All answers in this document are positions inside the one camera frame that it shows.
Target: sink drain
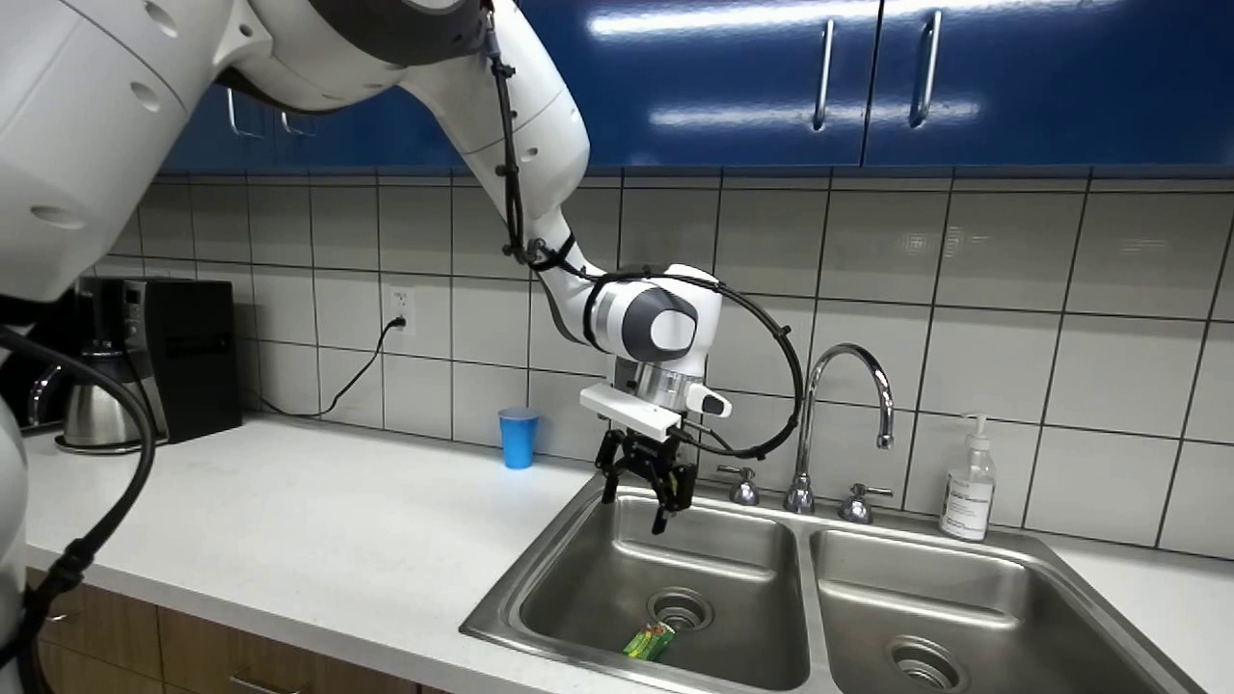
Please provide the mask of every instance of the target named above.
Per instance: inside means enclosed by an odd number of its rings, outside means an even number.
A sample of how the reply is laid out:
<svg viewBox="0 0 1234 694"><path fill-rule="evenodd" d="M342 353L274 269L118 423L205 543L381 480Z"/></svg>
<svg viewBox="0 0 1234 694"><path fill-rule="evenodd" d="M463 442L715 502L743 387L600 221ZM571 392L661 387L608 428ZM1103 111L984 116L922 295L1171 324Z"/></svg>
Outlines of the sink drain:
<svg viewBox="0 0 1234 694"><path fill-rule="evenodd" d="M890 642L890 662L905 680L919 680L932 692L959 692L966 685L966 670L954 662L950 649L940 649L936 642L924 642L924 637Z"/></svg>
<svg viewBox="0 0 1234 694"><path fill-rule="evenodd" d="M697 633L710 624L715 611L697 590L670 585L651 599L651 616L679 633Z"/></svg>

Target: soap dispenser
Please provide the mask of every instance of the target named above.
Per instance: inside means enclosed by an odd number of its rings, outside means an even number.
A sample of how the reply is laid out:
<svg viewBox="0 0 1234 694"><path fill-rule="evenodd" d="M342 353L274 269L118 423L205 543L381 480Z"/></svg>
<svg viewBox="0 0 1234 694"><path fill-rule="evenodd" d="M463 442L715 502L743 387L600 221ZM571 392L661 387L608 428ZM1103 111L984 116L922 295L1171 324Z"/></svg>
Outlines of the soap dispenser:
<svg viewBox="0 0 1234 694"><path fill-rule="evenodd" d="M940 531L959 539L986 539L996 511L996 450L986 415L971 421L969 462L950 476Z"/></svg>

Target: coffee maker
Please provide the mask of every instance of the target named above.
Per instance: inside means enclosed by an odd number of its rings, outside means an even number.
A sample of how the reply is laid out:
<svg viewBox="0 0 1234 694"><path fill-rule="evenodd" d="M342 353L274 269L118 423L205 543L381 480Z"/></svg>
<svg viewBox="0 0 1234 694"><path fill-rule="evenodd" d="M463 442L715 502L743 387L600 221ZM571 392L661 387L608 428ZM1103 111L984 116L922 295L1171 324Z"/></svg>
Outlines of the coffee maker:
<svg viewBox="0 0 1234 694"><path fill-rule="evenodd" d="M80 358L136 388L158 441L198 441L244 421L229 283L100 279L84 283L84 295L98 335ZM52 415L41 403L59 382L59 370L36 382L31 421ZM59 442L72 450L127 450L136 442L136 423L98 387L72 387L63 421Z"/></svg>

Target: upper cabinet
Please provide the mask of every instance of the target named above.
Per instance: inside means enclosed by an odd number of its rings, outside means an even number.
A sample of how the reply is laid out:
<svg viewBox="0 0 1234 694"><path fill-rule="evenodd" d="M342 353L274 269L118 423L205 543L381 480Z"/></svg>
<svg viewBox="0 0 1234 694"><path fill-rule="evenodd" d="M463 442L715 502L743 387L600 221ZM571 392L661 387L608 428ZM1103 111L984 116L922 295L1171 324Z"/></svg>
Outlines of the upper cabinet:
<svg viewBox="0 0 1234 694"><path fill-rule="evenodd" d="M1230 170L1230 0L519 0L591 170ZM287 116L211 88L174 174L451 174L385 92Z"/></svg>
<svg viewBox="0 0 1234 694"><path fill-rule="evenodd" d="M1230 0L888 0L867 166L1234 166Z"/></svg>
<svg viewBox="0 0 1234 694"><path fill-rule="evenodd" d="M600 170L856 166L881 0L586 0L555 63Z"/></svg>

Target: tile backsplash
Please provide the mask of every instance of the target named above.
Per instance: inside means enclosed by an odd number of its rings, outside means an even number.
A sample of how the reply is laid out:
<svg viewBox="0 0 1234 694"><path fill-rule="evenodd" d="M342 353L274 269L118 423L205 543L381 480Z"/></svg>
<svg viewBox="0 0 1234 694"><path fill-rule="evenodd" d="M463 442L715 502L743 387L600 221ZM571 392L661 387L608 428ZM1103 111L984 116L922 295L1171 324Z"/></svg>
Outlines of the tile backsplash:
<svg viewBox="0 0 1234 694"><path fill-rule="evenodd" d="M694 264L761 299L802 358L873 346L896 382L874 450L873 382L832 363L815 480L940 511L966 412L996 415L996 523L1234 558L1234 182L1103 178L600 178L567 216L600 265ZM460 178L178 182L143 202L98 274L234 287L244 382L309 412L392 332L333 421L495 442L501 405L586 462L575 403L604 358L555 335L501 221ZM765 441L791 409L766 335L724 313L716 423ZM791 480L796 442L761 467Z"/></svg>

